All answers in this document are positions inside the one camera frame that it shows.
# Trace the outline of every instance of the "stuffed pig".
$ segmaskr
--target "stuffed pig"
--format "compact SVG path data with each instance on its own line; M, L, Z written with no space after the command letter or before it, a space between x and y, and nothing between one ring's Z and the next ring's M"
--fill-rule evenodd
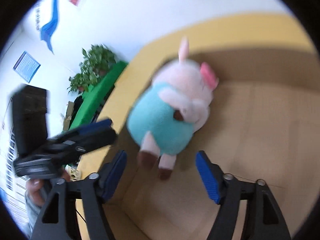
M159 177L170 177L177 154L209 116L209 104L219 80L207 63L188 60L189 43L183 39L179 59L165 64L151 86L133 106L127 128L140 146L140 167L151 170L159 161Z

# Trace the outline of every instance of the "green cushion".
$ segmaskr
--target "green cushion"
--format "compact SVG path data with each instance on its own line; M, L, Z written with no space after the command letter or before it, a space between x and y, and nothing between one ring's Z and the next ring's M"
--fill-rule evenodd
M84 101L70 126L70 130L91 122L103 98L112 89L127 64L127 62L119 61L97 86L90 85L89 92L83 92L82 98Z

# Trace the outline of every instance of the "black cable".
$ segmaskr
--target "black cable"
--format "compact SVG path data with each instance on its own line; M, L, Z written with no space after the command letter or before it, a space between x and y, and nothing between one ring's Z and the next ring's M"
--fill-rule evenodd
M81 216L81 214L78 212L78 210L76 210L76 212L77 212L78 215L83 219L83 221L84 221L85 223L87 223L87 222L84 220L83 216Z

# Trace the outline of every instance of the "metal bolt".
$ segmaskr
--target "metal bolt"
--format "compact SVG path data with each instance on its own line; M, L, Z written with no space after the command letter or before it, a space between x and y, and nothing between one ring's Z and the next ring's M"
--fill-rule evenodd
M98 173L91 173L89 175L89 179L97 179L97 178L99 178L99 174Z
M266 182L263 179L258 179L257 184L260 186L264 186L266 184Z
M223 178L226 180L233 180L233 175L230 173L223 174Z
M58 184L58 185L61 185L61 184L63 184L64 182L65 182L65 179L63 179L63 178L60 178L60 179L57 180L57 184Z
M81 147L81 146L77 146L77 147L76 147L76 151L77 151L77 152L82 152L82 153L85 153L85 152L86 152L86 150L85 150L83 147Z

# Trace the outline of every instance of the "potted plant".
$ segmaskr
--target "potted plant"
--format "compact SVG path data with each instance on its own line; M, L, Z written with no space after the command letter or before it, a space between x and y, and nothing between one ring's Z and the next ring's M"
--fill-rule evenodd
M69 78L70 81L70 92L76 92L76 91L89 91L89 85L96 85L98 83L98 79L94 73L78 73L74 77Z
M91 45L86 52L82 49L84 61L80 63L82 73L94 72L99 79L105 76L116 63L115 54L105 45Z

